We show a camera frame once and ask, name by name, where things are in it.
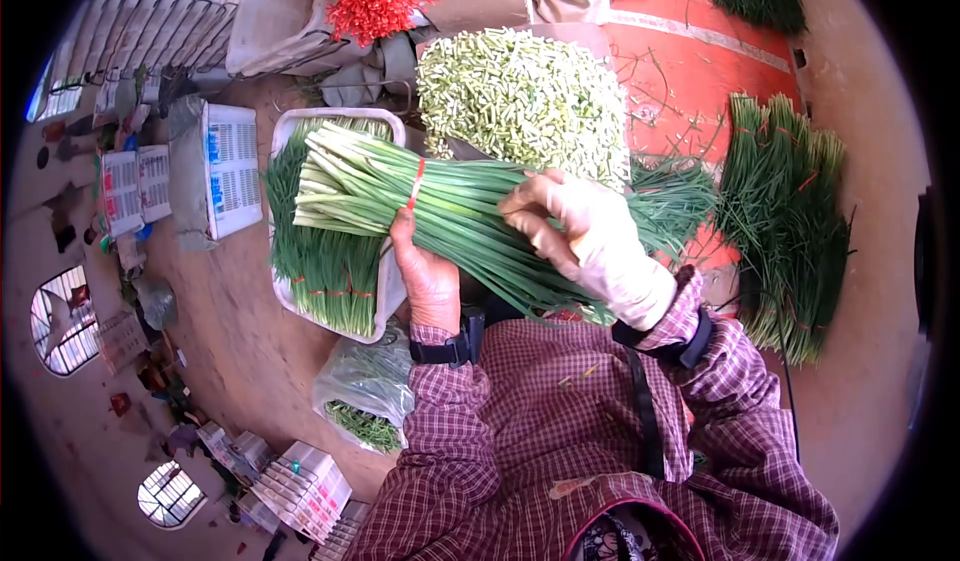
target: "barred window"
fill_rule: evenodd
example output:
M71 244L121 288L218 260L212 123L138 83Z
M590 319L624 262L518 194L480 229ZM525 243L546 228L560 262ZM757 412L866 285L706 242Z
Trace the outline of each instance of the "barred window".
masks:
M207 497L176 461L156 468L137 494L140 510L160 527L180 525Z
M70 375L97 355L95 336L99 326L86 284L84 268L74 267L46 282L33 294L30 305L33 345L43 364L54 374ZM51 343L51 337L58 340Z

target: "plastic basket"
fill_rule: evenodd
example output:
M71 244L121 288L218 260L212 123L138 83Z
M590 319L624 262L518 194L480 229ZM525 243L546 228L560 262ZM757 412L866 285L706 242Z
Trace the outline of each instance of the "plastic basket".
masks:
M206 213L210 237L219 240L263 219L257 160L257 113L243 107L204 105L202 136Z
M382 109L340 108L295 109L294 111L286 111L283 113L280 116L280 119L276 122L276 126L273 128L272 144L270 145L270 158L273 159L281 152L281 149L286 145L287 140L290 139L290 135L294 133L294 130L297 128L297 124L299 122L304 119L312 119L316 117L366 117L368 119L382 119L390 124L390 130L393 132L393 143L397 146L403 146L406 143L406 132L403 128L403 123L389 111L384 111ZM274 218L273 214L271 213L271 245L273 244L273 240ZM376 312L373 315L374 333L370 337L341 331L340 329L330 327L323 322L317 321L309 313L301 313L300 310L297 309L297 305L294 302L294 295L290 290L290 280L278 277L277 271L273 267L270 267L270 275L272 276L274 284L273 293L276 294L280 304L282 304L283 307L288 311L296 313L297 315L300 315L301 317L317 324L318 326L325 327L330 331L339 333L342 336L354 339L357 342L362 342L363 344L372 344L383 337L383 332L387 328L387 320L390 319L390 315L393 315L403 300L407 298L407 290L403 286L401 270L397 267L397 261L394 258L394 249L390 246L389 237L383 242L383 249L381 249L381 252L383 251L386 252L380 257L380 265L377 270L377 305Z

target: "pile of chopped scallion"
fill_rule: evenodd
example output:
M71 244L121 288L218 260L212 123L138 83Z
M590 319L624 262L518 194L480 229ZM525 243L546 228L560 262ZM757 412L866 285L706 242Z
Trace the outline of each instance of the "pile of chopped scallion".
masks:
M511 29L438 39L416 66L428 149L456 137L495 159L558 167L619 190L629 180L617 76L575 44Z

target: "sack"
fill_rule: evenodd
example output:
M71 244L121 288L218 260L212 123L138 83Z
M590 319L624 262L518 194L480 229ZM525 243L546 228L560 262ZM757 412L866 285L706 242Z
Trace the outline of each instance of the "sack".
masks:
M374 344L341 338L313 380L313 410L333 423L341 436L367 450L385 454L394 447L405 448L403 418L414 408L414 395L407 385L412 365L410 339L395 319L387 322L383 337ZM336 401L388 422L380 431L392 435L392 426L396 433L394 444L388 444L389 439L365 440L357 436L354 432L364 433L365 429L357 430L356 423L345 421L343 412L337 411L342 405ZM371 419L359 418L359 423L366 424Z

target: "plaid shirt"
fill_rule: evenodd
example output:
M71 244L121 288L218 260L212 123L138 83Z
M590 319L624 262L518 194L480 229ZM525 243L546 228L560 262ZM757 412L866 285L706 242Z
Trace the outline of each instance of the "plaid shirt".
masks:
M703 280L690 266L677 280L642 350L693 336ZM712 318L694 369L640 355L664 480L633 471L642 430L627 355L608 329L505 321L485 332L478 365L414 367L409 447L346 558L566 559L622 503L633 503L662 559L831 557L839 524L797 463L777 377L737 321ZM412 332L426 344L450 336ZM708 458L696 471L691 448Z

